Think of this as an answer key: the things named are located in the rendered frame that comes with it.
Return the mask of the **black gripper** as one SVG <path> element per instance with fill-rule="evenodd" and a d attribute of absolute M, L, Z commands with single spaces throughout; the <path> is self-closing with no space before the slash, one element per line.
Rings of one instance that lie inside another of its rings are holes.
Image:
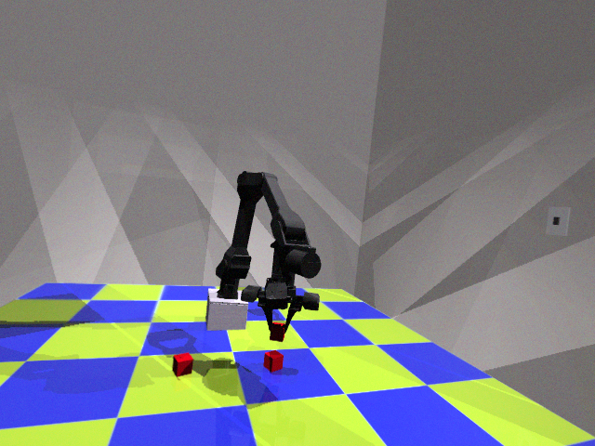
<path fill-rule="evenodd" d="M 280 282 L 282 277 L 287 278 L 289 286 L 294 286 L 295 274 L 291 271 L 272 269 L 271 277 L 273 282 Z M 253 303 L 258 298 L 258 307 L 261 307 L 265 313 L 269 331 L 272 325 L 272 310 L 266 309 L 265 292 L 261 286 L 248 285 L 241 293 L 241 301 Z M 294 317 L 296 312 L 300 312 L 302 307 L 307 310 L 319 310 L 320 296 L 315 293 L 304 292 L 304 295 L 297 295 L 297 301 L 290 303 L 287 318 L 284 326 L 284 333 Z"/>

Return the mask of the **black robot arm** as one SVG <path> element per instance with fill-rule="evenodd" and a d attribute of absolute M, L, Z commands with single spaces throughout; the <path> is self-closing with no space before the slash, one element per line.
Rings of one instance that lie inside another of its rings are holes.
<path fill-rule="evenodd" d="M 246 278 L 252 259 L 247 246 L 256 204 L 263 195 L 271 211 L 271 231 L 275 239 L 271 244 L 274 248 L 272 268 L 308 279 L 315 277 L 321 269 L 321 259 L 316 247 L 311 247 L 303 220 L 289 207 L 277 176 L 244 171 L 238 176 L 237 184 L 240 205 L 231 247 L 216 267 L 216 275 L 221 279 L 217 298 L 238 300 L 239 280 Z M 296 286 L 289 286 L 286 277 L 280 282 L 273 282 L 272 278 L 266 281 L 266 309 L 287 309 L 288 303 L 297 301 Z"/>

